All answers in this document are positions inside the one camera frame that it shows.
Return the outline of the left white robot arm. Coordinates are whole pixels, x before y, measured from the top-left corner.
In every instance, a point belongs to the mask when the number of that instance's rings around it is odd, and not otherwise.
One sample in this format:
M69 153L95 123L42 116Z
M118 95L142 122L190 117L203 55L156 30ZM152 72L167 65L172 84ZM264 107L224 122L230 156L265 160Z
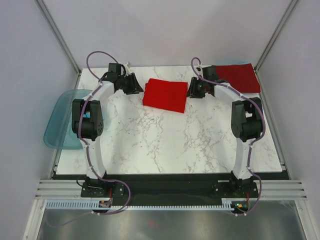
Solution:
M104 130L102 103L118 90L126 95L142 93L130 64L110 63L108 71L98 79L96 87L84 98L72 101L71 127L85 150L86 178L84 188L92 189L99 197L106 196L110 185L101 153L101 135Z

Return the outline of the bright red t shirt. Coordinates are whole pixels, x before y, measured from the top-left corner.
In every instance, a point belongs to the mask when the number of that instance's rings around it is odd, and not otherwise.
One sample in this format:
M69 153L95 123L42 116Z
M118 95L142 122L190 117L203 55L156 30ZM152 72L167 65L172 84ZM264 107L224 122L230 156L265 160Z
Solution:
M187 91L187 82L150 78L145 84L142 105L183 114Z

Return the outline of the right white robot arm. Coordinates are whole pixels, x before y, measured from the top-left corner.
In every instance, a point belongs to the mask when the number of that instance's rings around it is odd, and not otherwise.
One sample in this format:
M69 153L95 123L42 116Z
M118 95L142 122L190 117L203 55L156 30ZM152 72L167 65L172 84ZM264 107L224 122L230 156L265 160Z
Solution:
M228 193L235 197L244 196L256 188L251 170L251 158L254 144L266 132L262 102L258 97L248 97L231 86L227 80L219 78L215 66L191 67L195 77L191 78L186 96L202 99L210 94L231 108L230 126L236 138L236 154L234 167L229 182L222 183L217 192Z

